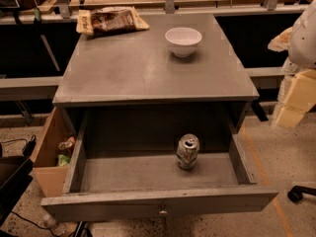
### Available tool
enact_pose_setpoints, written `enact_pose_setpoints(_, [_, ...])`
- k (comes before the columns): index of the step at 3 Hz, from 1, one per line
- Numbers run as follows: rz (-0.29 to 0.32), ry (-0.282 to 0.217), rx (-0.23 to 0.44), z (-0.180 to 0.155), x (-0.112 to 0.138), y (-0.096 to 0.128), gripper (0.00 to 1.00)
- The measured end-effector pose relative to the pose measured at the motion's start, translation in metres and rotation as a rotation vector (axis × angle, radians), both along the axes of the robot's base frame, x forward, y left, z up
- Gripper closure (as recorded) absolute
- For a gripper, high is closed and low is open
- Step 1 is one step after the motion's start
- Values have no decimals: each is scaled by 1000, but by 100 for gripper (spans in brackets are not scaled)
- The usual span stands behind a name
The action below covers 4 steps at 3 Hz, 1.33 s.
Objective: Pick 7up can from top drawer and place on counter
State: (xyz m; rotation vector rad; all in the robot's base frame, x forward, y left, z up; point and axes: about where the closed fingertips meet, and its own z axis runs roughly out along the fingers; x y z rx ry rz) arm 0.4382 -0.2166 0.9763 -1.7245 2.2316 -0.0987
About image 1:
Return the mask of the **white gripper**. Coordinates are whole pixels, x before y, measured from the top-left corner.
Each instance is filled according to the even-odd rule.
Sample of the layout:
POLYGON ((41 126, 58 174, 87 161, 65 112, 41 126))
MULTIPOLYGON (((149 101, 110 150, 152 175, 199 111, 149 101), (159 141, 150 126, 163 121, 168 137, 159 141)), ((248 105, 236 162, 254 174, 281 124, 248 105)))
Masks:
POLYGON ((300 67, 289 58, 282 69, 285 76, 279 86, 272 126, 293 128, 316 106, 316 70, 300 67))

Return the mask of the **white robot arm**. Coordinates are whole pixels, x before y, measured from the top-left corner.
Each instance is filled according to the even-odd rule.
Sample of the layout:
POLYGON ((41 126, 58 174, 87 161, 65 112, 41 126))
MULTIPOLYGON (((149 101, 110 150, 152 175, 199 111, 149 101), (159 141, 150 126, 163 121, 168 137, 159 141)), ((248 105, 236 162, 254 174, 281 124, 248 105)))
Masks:
POLYGON ((288 62, 301 68, 293 77, 284 77, 273 114, 275 125, 296 127, 316 106, 316 0, 292 27, 270 41, 268 49, 286 50, 288 62))

